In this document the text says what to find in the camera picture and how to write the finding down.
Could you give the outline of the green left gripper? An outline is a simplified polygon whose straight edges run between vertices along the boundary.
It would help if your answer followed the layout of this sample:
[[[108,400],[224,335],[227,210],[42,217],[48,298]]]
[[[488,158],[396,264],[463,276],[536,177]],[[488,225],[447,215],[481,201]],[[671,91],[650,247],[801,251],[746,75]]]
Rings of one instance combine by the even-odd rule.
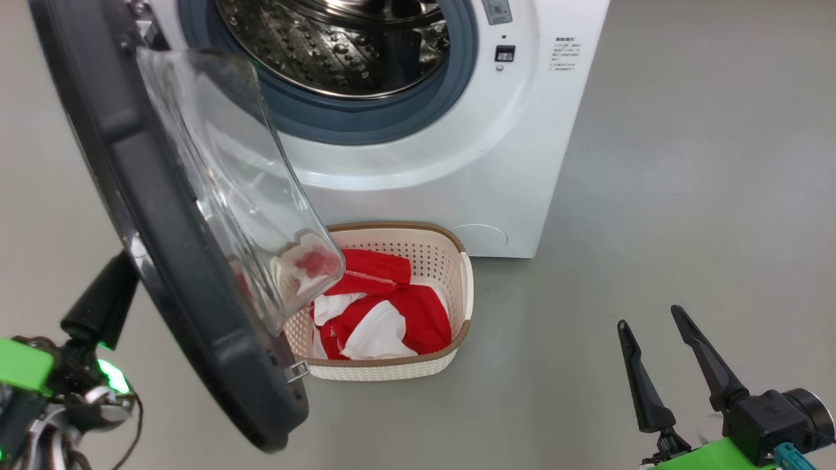
[[[120,252],[108,261],[61,321],[68,343],[84,351],[102,346],[116,350],[138,287],[132,258]],[[45,337],[1,339],[1,382],[51,398],[57,359],[54,343]]]

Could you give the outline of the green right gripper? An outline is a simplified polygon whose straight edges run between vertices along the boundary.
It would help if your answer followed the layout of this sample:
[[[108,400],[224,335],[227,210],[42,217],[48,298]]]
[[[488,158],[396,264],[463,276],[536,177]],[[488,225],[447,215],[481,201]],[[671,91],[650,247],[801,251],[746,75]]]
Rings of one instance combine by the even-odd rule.
[[[698,360],[710,392],[711,407],[719,413],[727,413],[735,403],[749,398],[749,390],[684,307],[672,305],[671,315],[682,340],[692,348]],[[642,363],[641,348],[627,321],[618,321],[617,332],[639,431],[658,435],[658,452],[653,454],[653,459],[672,459],[658,465],[643,464],[642,469],[775,469],[773,463],[756,467],[729,439],[711,441],[692,451],[692,446],[675,431],[677,419],[657,393]]]

